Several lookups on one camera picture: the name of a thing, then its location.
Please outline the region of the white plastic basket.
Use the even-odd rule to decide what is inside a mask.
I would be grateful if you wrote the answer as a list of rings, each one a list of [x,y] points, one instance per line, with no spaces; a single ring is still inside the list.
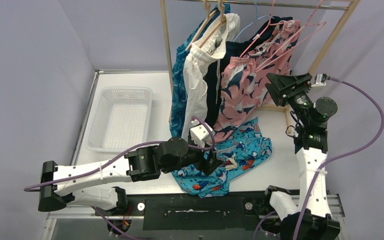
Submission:
[[[86,147],[120,153],[147,140],[153,91],[148,87],[113,86],[99,92],[86,131]]]

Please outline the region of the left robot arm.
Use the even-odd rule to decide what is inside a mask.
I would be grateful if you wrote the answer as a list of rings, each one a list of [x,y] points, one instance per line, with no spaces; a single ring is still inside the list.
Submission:
[[[209,176],[222,163],[213,150],[205,153],[177,137],[141,145],[136,150],[119,154],[116,160],[73,166],[46,161],[41,169],[38,210],[53,212],[78,205],[124,213],[128,207],[125,189],[119,186],[101,189],[100,185],[155,180],[162,173],[179,171],[190,165]]]

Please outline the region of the pink plastic hanger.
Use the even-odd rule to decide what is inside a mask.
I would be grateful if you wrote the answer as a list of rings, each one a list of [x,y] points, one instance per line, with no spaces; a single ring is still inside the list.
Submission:
[[[299,30],[297,30],[292,36],[286,38],[286,40],[283,41],[282,45],[272,54],[271,57],[267,58],[264,62],[262,62],[256,69],[255,72],[260,72],[267,66],[275,63],[280,58],[282,58],[284,55],[287,55],[289,52],[293,51],[296,47],[310,39],[313,35],[315,35],[317,32],[319,32],[321,29],[323,29],[326,25],[326,21],[319,22],[319,23],[310,23],[312,20],[314,14],[317,12],[317,10],[322,6],[323,0],[320,0],[318,4],[316,5],[313,12],[308,17],[307,21],[305,22],[304,26],[300,27]],[[292,40],[294,40],[296,37],[298,37],[301,32],[309,26],[315,26],[315,30],[310,33],[307,37],[305,37],[303,40],[297,42],[294,46],[291,46],[289,48],[289,45],[292,43]]]

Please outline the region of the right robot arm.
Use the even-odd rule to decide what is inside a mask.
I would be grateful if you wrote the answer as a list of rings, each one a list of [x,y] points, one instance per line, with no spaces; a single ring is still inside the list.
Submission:
[[[338,111],[330,97],[312,101],[312,75],[281,75],[268,73],[265,87],[278,107],[289,105],[295,120],[294,153],[299,166],[299,201],[295,204],[290,192],[270,185],[261,199],[262,209],[276,213],[280,219],[282,240],[334,240],[341,224],[334,219],[328,203],[327,171],[322,165],[328,153],[328,120]]]

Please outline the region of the light blue shark shorts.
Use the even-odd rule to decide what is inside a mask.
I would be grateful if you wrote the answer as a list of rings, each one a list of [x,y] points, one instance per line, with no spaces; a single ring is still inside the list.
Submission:
[[[183,191],[200,198],[225,196],[230,181],[266,161],[273,151],[271,139],[262,135],[258,117],[243,123],[215,149],[216,159],[222,164],[210,175],[204,175],[192,164],[172,172]]]

